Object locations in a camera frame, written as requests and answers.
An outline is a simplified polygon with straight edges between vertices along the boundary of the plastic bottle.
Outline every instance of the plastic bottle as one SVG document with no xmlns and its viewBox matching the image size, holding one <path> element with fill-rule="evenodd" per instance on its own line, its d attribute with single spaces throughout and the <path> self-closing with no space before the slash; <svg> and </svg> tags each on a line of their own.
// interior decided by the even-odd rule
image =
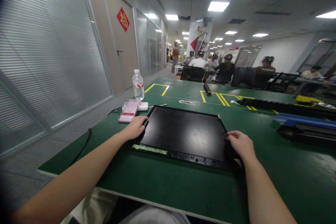
<svg viewBox="0 0 336 224">
<path fill-rule="evenodd" d="M 136 99 L 143 100 L 145 97 L 144 92 L 144 80 L 140 75 L 139 69 L 134 69 L 133 75 L 133 88 L 134 88 L 134 96 Z"/>
</svg>

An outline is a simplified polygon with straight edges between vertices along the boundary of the black chair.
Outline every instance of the black chair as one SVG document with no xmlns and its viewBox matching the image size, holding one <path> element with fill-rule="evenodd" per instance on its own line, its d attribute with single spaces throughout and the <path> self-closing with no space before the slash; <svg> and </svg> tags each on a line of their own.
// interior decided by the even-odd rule
<svg viewBox="0 0 336 224">
<path fill-rule="evenodd" d="M 255 74 L 254 87 L 262 90 L 266 89 L 267 83 L 274 75 L 270 74 Z"/>
<path fill-rule="evenodd" d="M 288 85 L 295 81 L 299 75 L 292 73 L 279 73 L 271 83 L 268 83 L 266 90 L 274 92 L 286 92 Z"/>
<path fill-rule="evenodd" d="M 214 83 L 227 84 L 229 81 L 231 81 L 233 72 L 234 71 L 232 70 L 220 69 L 216 74 L 216 79 L 214 80 Z"/>
<path fill-rule="evenodd" d="M 236 67 L 231 81 L 231 86 L 252 89 L 256 78 L 255 72 L 256 70 L 254 68 Z"/>
<path fill-rule="evenodd" d="M 182 69 L 180 79 L 185 81 L 202 82 L 204 72 L 204 68 L 185 65 Z"/>
</svg>

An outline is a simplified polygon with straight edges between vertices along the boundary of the forearm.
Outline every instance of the forearm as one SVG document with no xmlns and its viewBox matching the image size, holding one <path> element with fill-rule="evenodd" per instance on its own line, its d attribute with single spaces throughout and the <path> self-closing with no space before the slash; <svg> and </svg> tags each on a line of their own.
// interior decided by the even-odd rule
<svg viewBox="0 0 336 224">
<path fill-rule="evenodd" d="M 244 160 L 244 165 L 251 224 L 296 223 L 257 158 Z"/>
<path fill-rule="evenodd" d="M 60 223 L 97 184 L 124 144 L 118 133 L 53 179 L 13 216 L 15 223 Z"/>
</svg>

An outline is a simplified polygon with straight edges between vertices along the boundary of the green workbench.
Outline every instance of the green workbench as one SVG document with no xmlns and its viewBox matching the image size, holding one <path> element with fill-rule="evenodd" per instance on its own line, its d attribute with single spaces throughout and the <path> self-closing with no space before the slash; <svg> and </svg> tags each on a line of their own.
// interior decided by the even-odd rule
<svg viewBox="0 0 336 224">
<path fill-rule="evenodd" d="M 276 111 L 230 103 L 242 97 L 295 103 L 293 96 L 258 90 L 158 78 L 145 88 L 144 102 L 209 114 L 220 114 L 225 128 L 239 130 L 254 142 L 259 161 L 298 223 L 336 223 L 336 151 L 288 142 L 277 133 Z M 196 102 L 196 105 L 180 103 Z M 140 111 L 137 115 L 147 115 Z M 126 125 L 112 113 L 92 128 L 82 153 L 89 153 Z M 39 170 L 58 175 L 85 144 L 88 132 L 59 152 Z M 117 195 L 219 223 L 248 223 L 244 177 L 223 170 L 150 153 L 124 145 L 106 169 L 97 187 Z"/>
</svg>

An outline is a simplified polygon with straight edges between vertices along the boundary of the hand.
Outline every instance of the hand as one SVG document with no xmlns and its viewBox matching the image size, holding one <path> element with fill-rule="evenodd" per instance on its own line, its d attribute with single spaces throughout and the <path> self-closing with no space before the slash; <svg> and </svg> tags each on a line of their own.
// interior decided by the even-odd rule
<svg viewBox="0 0 336 224">
<path fill-rule="evenodd" d="M 143 126 L 142 123 L 147 119 L 148 117 L 145 116 L 134 117 L 129 125 L 120 132 L 120 134 L 126 141 L 138 137 L 145 129 L 145 126 Z"/>
<path fill-rule="evenodd" d="M 227 134 L 229 135 L 227 139 L 244 162 L 257 159 L 253 141 L 247 135 L 240 131 L 230 131 Z"/>
</svg>

